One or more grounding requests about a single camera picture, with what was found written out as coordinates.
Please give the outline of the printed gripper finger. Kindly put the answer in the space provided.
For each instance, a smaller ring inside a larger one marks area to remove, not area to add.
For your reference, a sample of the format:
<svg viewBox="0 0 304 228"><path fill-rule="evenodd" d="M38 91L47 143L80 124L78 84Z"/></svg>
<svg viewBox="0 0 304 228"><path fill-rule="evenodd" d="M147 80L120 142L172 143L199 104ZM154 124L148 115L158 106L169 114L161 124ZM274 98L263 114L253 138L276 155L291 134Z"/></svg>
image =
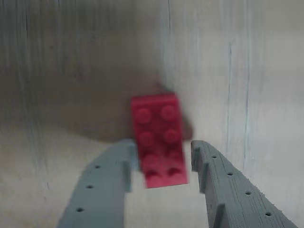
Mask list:
<svg viewBox="0 0 304 228"><path fill-rule="evenodd" d="M205 195L210 228L294 228L241 171L205 141L191 142L192 171Z"/></svg>
<svg viewBox="0 0 304 228"><path fill-rule="evenodd" d="M138 169L137 146L119 141L86 166L61 216L59 228L122 228L124 196Z"/></svg>

